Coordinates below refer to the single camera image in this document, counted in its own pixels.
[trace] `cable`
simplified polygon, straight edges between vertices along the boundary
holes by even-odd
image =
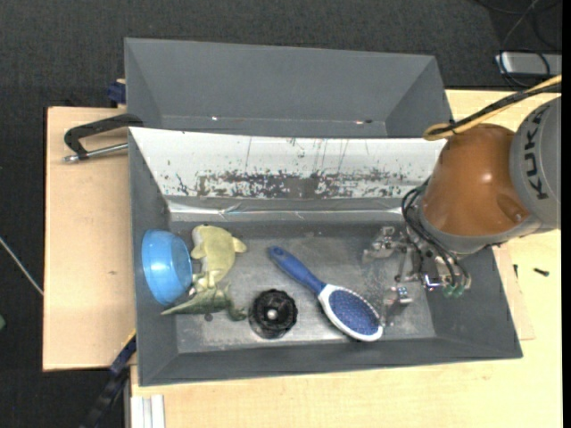
[[[531,27],[532,30],[534,31],[535,36],[542,42],[544,43],[546,46],[549,47],[549,49],[553,49],[553,50],[558,50],[557,47],[549,42],[548,40],[545,39],[545,37],[542,35],[542,33],[539,30],[538,27],[538,23],[537,23],[537,16],[539,16],[540,14],[547,12],[548,10],[556,7],[560,2],[562,2],[562,0],[555,0],[554,2],[550,3],[550,4],[546,4],[543,7],[540,8],[536,8],[536,5],[538,3],[541,2],[541,0],[530,0],[530,4],[526,7],[526,9],[524,11],[515,11],[515,10],[510,10],[510,9],[505,9],[505,8],[500,8],[498,6],[493,6],[491,4],[489,4],[488,2],[486,2],[485,0],[469,0],[471,2],[474,2],[476,4],[479,4],[480,6],[483,6],[483,8],[489,10],[489,11],[493,11],[493,12],[498,12],[500,14],[506,14],[509,16],[520,16],[520,19],[516,22],[516,24],[511,28],[511,30],[508,33],[508,36],[506,38],[504,38],[504,42],[501,43],[502,46],[502,51],[503,46],[505,46],[507,40],[509,37],[511,37],[511,35],[513,34],[513,32],[515,31],[515,29],[523,22],[523,20],[527,17],[529,17],[530,19],[530,23],[531,23]]]
[[[502,98],[497,102],[492,103],[482,110],[471,114],[470,116],[457,122],[434,124],[433,126],[427,128],[422,136],[427,141],[435,141],[447,136],[462,133],[466,130],[469,130],[470,128],[475,127],[478,124],[481,124],[496,114],[499,114],[501,111],[506,110],[508,107],[525,100],[526,98],[538,94],[560,92],[561,79],[562,75],[557,75],[556,77],[543,81],[541,84],[538,84],[537,86],[534,86],[523,92],[516,92],[512,95]]]
[[[21,262],[18,260],[18,257],[16,257],[16,254],[14,254],[14,252],[12,252],[12,249],[10,249],[8,244],[6,244],[5,240],[2,239],[2,236],[0,236],[0,244],[3,245],[3,247],[6,249],[6,251],[10,255],[10,257],[12,257],[12,259],[16,262],[16,265],[18,265],[18,267],[21,269],[21,272],[24,273],[24,275],[28,278],[29,282],[34,286],[34,288],[37,290],[37,292],[40,295],[44,296],[44,291],[40,288],[40,286],[37,284],[37,282],[34,280],[34,278],[28,272],[28,270],[21,264]]]
[[[446,265],[446,268],[450,272],[450,275],[452,278],[452,288],[456,288],[459,285],[461,285],[461,284],[465,285],[466,283],[461,283],[459,281],[459,279],[456,276],[454,269],[452,268],[450,260],[452,260],[454,265],[456,265],[458,268],[460,268],[460,271],[462,272],[462,275],[464,276],[464,279],[466,281],[469,281],[470,275],[468,274],[466,269],[458,262],[458,259],[456,258],[456,256],[452,252],[444,249],[444,247],[438,242],[438,240],[434,236],[431,236],[428,233],[428,231],[422,227],[422,224],[420,224],[419,222],[417,224],[415,224],[409,216],[410,208],[412,207],[412,205],[414,204],[414,202],[416,201],[416,199],[420,195],[421,189],[428,184],[429,180],[430,180],[430,177],[421,186],[416,187],[414,189],[411,189],[410,191],[408,191],[404,195],[404,197],[402,198],[402,202],[401,202],[401,212],[402,212],[402,216],[403,216],[406,224],[408,226],[410,226],[410,228],[412,228],[413,231],[415,231],[420,236],[420,238],[424,239],[429,245],[433,246],[433,248],[436,250],[439,257],[443,260],[444,264]],[[422,252],[420,251],[419,247],[415,243],[413,243],[413,244],[416,247],[417,252],[422,257]]]

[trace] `blue plastic bowl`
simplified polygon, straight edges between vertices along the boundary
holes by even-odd
[[[153,297],[171,304],[193,282],[193,268],[185,242],[171,232],[147,230],[141,245],[145,279]]]

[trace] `black cord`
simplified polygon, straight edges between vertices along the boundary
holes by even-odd
[[[542,0],[529,0],[530,1],[529,5],[523,11],[515,11],[515,10],[511,10],[511,9],[500,8],[498,6],[494,6],[494,5],[489,4],[485,0],[469,0],[469,1],[476,3],[476,4],[479,4],[480,6],[483,6],[483,8],[485,8],[489,11],[492,11],[492,12],[498,12],[500,14],[506,14],[508,16],[519,16],[519,19],[516,21],[516,23],[513,25],[513,27],[509,30],[508,35],[505,36],[505,38],[501,42],[501,52],[504,52],[507,50],[507,43],[508,43],[509,38],[513,35],[513,33],[516,31],[516,29],[519,27],[519,25],[526,19],[529,20],[529,23],[531,25],[532,30],[534,31],[535,36],[544,45],[546,45],[547,47],[549,47],[549,49],[551,49],[553,51],[556,51],[556,52],[560,51],[560,49],[558,50],[558,48],[555,46],[555,44],[548,41],[543,36],[543,34],[541,33],[541,31],[539,29],[538,16],[540,16],[541,14],[547,12],[548,10],[556,7],[563,0],[555,0],[551,3],[545,4],[543,6],[539,6],[539,3]],[[544,63],[547,63],[547,60],[545,59],[545,57],[542,56],[542,54],[540,52],[535,51],[535,50],[531,50],[531,49],[526,49],[526,51],[539,55],[540,58],[542,58],[542,61]],[[521,81],[518,81],[517,79],[513,78],[513,76],[509,75],[505,69],[505,66],[500,65],[500,69],[501,69],[502,76],[508,82],[508,85],[510,88],[512,88],[514,90],[517,90],[517,87],[528,88],[527,84],[524,84]]]
[[[404,195],[404,197],[402,198],[402,202],[401,202],[402,216],[404,217],[404,221],[406,222],[406,224],[408,226],[410,226],[410,228],[412,228],[413,231],[415,231],[428,244],[430,244],[434,247],[434,249],[438,253],[439,257],[443,260],[444,264],[446,265],[446,268],[448,269],[448,271],[451,274],[452,286],[457,287],[459,285],[459,280],[458,280],[458,277],[456,276],[454,269],[452,268],[452,265],[451,265],[449,259],[452,260],[454,265],[456,265],[458,268],[460,268],[462,275],[464,276],[464,278],[466,280],[468,280],[469,274],[466,271],[466,269],[458,262],[458,259],[456,258],[456,256],[453,253],[444,249],[443,245],[440,244],[440,242],[434,236],[431,236],[428,233],[428,231],[422,227],[420,222],[418,222],[417,224],[414,223],[413,220],[409,216],[410,208],[412,207],[412,205],[414,204],[414,202],[416,201],[416,199],[420,195],[422,189],[424,189],[427,186],[429,180],[430,180],[430,177],[420,187],[416,187],[414,189],[411,189],[410,191],[408,191]],[[422,252],[420,251],[419,247],[415,243],[413,243],[413,244],[416,247],[417,252],[420,254],[421,258],[424,258],[422,256]]]
[[[559,82],[557,84],[551,84],[549,86],[540,87],[540,88],[537,88],[535,90],[524,90],[524,91],[516,92],[516,93],[509,95],[505,98],[501,98],[497,102],[494,102],[494,103],[490,104],[489,106],[486,106],[482,110],[475,112],[474,114],[471,114],[464,119],[457,120],[456,122],[449,124],[445,128],[436,128],[435,130],[430,132],[430,135],[435,136],[435,135],[439,135],[441,133],[448,132],[448,131],[453,132],[454,129],[461,127],[463,125],[466,125],[466,124],[468,124],[468,122],[471,122],[474,119],[478,119],[478,118],[484,116],[485,114],[487,114],[488,112],[496,111],[500,108],[508,106],[509,104],[521,102],[522,100],[525,100],[526,98],[529,98],[531,96],[543,94],[543,93],[555,93],[555,92],[560,92],[560,91],[561,91],[561,83]]]

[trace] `dark carpet floor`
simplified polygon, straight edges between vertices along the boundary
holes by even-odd
[[[501,49],[561,50],[562,0],[484,1],[0,0],[0,236],[41,283],[44,108],[109,106],[126,36],[432,54],[470,89],[508,88]],[[42,374],[42,309],[0,248],[0,427],[78,426],[105,383]],[[103,426],[121,424],[116,407]]]

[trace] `black round object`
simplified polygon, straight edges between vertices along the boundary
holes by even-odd
[[[260,293],[248,313],[250,327],[264,339],[286,334],[297,320],[297,307],[286,293],[276,289]]]

